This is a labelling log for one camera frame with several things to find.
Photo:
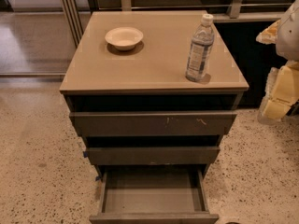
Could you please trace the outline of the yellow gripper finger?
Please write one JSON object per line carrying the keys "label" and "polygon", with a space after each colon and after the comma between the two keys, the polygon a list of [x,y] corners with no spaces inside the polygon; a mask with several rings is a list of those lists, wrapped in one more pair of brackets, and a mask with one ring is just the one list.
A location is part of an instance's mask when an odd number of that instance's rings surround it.
{"label": "yellow gripper finger", "polygon": [[271,91],[274,88],[275,82],[278,77],[278,69],[272,67],[267,76],[265,84],[265,96],[263,97],[257,120],[261,124],[276,124],[280,122],[286,113],[290,110],[290,107],[281,102],[275,102],[272,98]]}
{"label": "yellow gripper finger", "polygon": [[256,36],[256,41],[265,45],[275,44],[278,38],[278,25],[280,21],[273,22]]}

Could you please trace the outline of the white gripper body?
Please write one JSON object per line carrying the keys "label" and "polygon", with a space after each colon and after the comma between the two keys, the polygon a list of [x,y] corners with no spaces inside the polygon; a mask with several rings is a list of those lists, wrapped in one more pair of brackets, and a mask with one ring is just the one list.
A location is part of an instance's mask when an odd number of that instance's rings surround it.
{"label": "white gripper body", "polygon": [[278,71],[274,98],[292,106],[299,100],[299,62],[287,61]]}

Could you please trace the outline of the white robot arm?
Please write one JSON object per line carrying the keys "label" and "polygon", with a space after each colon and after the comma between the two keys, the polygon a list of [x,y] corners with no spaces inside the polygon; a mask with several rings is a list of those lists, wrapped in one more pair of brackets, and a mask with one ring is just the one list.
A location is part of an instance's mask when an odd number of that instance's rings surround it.
{"label": "white robot arm", "polygon": [[259,107],[258,121],[272,125],[281,121],[299,100],[299,0],[260,32],[256,41],[274,44],[276,54],[287,60],[280,68],[270,69]]}

